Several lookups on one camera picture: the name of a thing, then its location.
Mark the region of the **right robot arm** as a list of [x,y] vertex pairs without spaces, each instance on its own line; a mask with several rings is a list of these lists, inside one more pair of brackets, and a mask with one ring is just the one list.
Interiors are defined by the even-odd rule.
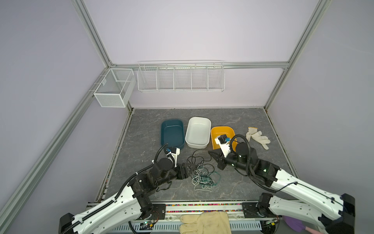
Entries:
[[227,166],[244,173],[261,194],[255,213],[258,216],[296,218],[314,224],[327,234],[355,232],[355,198],[319,189],[289,174],[279,166],[259,159],[254,148],[245,143],[236,150],[216,149],[208,152],[223,170]]

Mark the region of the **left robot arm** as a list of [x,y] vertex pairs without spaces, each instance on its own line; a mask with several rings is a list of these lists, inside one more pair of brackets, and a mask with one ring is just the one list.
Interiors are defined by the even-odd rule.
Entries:
[[67,213],[60,218],[60,234],[105,234],[112,229],[136,219],[152,215],[150,196],[163,184],[170,185],[174,179],[191,176],[192,165],[173,164],[162,158],[132,174],[119,191],[95,207],[73,215]]

